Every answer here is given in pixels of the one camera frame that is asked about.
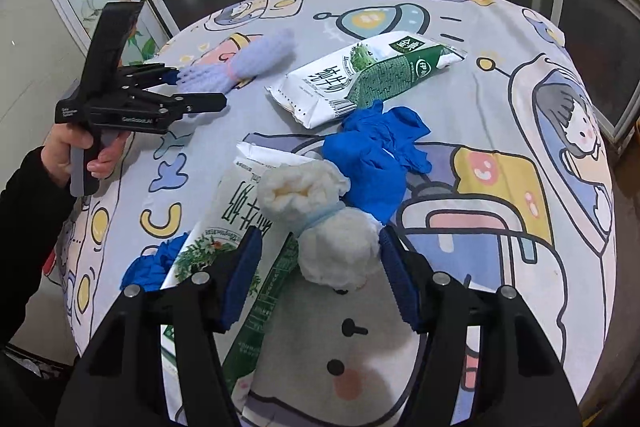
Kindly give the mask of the black sleeve left forearm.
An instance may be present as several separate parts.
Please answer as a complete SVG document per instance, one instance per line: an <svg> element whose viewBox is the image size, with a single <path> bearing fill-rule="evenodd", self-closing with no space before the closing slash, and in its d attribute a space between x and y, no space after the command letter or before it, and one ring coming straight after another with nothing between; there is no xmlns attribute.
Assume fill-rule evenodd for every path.
<svg viewBox="0 0 640 427"><path fill-rule="evenodd" d="M31 150L1 191L1 343L22 326L39 288L42 268L70 217L76 198L51 179Z"/></svg>

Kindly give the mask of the person left hand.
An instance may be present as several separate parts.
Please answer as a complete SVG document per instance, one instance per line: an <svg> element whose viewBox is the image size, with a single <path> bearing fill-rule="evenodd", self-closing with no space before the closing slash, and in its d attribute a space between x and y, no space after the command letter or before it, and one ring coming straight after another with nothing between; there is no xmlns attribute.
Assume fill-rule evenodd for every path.
<svg viewBox="0 0 640 427"><path fill-rule="evenodd" d="M110 144L99 151L96 159L88 162L85 172L94 179L111 176L122 158L129 135L129 131L119 132ZM82 166L81 160L76 160L75 156L82 157L82 151L91 147L93 137L88 131L73 124L54 124L40 153L43 168L52 182L58 187L70 182L74 168Z"/></svg>

